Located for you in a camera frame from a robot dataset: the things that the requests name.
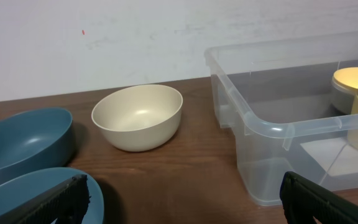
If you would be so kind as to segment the yellow small bowl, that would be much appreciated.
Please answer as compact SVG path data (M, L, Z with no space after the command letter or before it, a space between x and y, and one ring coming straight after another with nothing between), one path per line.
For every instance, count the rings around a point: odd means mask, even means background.
M333 82L355 93L358 90L358 67L342 68L335 71Z

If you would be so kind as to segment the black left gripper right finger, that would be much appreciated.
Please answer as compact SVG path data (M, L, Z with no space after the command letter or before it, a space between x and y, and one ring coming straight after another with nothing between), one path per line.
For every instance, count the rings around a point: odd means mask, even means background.
M357 205L292 171L283 176L280 199L289 224L358 223Z

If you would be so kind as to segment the dark blue bowl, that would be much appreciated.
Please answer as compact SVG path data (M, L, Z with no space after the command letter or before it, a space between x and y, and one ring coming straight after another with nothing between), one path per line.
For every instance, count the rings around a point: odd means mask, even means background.
M73 117L44 108L0 120L0 185L40 169L65 165L76 149Z
M69 167L54 167L37 170L1 184L0 215L77 174L84 174L84 172ZM104 198L101 188L90 175L87 186L91 198L83 223L103 224Z

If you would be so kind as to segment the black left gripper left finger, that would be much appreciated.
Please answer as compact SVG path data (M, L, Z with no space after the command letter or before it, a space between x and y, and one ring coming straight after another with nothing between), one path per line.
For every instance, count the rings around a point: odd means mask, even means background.
M81 223L88 211L88 176L78 174L0 215L0 223Z

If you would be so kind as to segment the cream bowl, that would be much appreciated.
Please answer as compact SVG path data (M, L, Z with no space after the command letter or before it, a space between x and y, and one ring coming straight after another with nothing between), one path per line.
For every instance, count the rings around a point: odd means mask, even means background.
M166 85L138 85L103 98L91 112L93 123L114 147L143 152L165 144L178 130L183 97Z

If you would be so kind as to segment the white small bowl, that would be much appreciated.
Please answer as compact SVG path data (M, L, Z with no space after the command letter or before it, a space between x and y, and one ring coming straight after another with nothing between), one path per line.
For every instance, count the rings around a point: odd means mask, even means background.
M332 86L337 89L338 91L341 91L343 93L346 93L348 95L355 95L357 93L358 87L354 88L345 84L342 84L335 79L331 80Z

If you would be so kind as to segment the grey small bowl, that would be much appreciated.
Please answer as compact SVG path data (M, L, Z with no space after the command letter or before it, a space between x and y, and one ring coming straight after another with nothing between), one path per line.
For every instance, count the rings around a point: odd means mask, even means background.
M331 103L340 112L344 114L350 114L352 110L353 102L354 102L353 94L343 92L336 88L332 89Z

